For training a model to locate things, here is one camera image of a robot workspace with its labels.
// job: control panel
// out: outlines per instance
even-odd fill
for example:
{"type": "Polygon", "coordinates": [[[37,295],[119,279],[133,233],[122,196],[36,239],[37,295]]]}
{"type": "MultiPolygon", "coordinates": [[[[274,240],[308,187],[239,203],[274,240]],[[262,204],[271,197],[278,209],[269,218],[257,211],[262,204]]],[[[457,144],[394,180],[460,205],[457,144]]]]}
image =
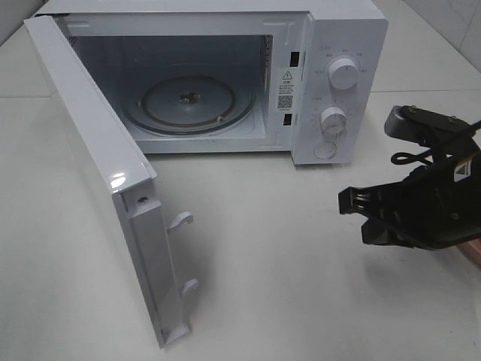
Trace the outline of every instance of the control panel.
{"type": "Polygon", "coordinates": [[[316,20],[293,140],[296,164],[350,162],[386,30],[384,19],[316,20]]]}

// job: tiled wall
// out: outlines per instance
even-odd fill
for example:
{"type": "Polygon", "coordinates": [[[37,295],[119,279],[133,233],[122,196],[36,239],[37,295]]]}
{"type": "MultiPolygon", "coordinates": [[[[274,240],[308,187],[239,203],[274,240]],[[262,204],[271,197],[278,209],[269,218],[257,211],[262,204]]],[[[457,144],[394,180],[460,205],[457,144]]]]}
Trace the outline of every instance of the tiled wall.
{"type": "Polygon", "coordinates": [[[43,4],[43,0],[0,0],[0,44],[43,4]]]}
{"type": "Polygon", "coordinates": [[[405,0],[481,71],[481,0],[405,0]]]}

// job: qr code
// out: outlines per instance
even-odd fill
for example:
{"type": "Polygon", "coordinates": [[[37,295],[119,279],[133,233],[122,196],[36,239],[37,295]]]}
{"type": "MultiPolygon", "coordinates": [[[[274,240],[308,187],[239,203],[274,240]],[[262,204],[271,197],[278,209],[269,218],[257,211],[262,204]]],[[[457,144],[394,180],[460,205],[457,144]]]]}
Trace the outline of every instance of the qr code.
{"type": "Polygon", "coordinates": [[[277,102],[277,109],[292,108],[293,100],[294,100],[294,96],[279,96],[279,101],[277,102]]]}

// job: glass turntable plate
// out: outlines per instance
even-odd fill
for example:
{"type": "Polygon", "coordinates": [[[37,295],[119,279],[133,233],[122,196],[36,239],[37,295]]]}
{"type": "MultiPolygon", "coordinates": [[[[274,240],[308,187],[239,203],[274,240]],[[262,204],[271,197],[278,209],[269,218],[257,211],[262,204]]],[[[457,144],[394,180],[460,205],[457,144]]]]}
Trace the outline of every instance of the glass turntable plate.
{"type": "Polygon", "coordinates": [[[130,74],[123,110],[150,132],[195,135],[230,126],[252,109],[249,72],[209,65],[175,65],[130,74]]]}

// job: white knob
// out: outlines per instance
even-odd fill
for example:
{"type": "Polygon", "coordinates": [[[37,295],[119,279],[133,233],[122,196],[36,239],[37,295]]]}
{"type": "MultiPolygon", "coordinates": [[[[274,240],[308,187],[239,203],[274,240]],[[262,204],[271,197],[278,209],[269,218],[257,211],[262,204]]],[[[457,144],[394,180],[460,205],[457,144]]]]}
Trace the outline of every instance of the white knob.
{"type": "Polygon", "coordinates": [[[330,107],[321,113],[321,128],[324,133],[336,135],[346,128],[346,114],[341,108],[330,107]]]}
{"type": "Polygon", "coordinates": [[[329,66],[329,80],[334,88],[346,90],[358,81],[358,66],[349,58],[338,59],[329,66]]]}

